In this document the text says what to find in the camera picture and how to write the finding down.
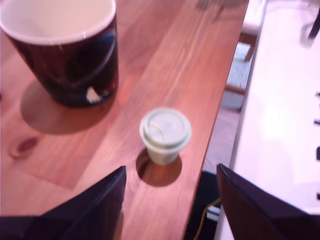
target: white countertop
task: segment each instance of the white countertop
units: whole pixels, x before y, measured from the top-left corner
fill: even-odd
[[[303,33],[318,10],[306,1],[269,0],[230,164],[310,214],[320,214],[320,33],[312,44]],[[222,210],[215,240],[232,239]]]

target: white chair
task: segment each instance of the white chair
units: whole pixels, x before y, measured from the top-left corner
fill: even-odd
[[[239,42],[249,44],[250,48],[244,61],[249,62],[253,56],[257,37],[265,15],[267,0],[249,0],[245,13]]]

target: wood knot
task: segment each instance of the wood knot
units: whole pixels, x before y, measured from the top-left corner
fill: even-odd
[[[37,137],[15,141],[9,148],[8,154],[15,160],[28,157],[38,144]]]

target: white cup lid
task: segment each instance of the white cup lid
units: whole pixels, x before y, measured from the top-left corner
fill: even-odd
[[[172,108],[157,108],[149,112],[142,122],[145,139],[158,148],[181,145],[191,132],[188,119]]]

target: floor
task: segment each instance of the floor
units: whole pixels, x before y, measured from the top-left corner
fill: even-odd
[[[247,86],[252,61],[245,63],[243,59],[248,49],[247,45],[238,43],[227,80],[228,84],[241,88]],[[216,174],[217,164],[229,166],[243,99],[242,95],[224,92],[203,170]]]

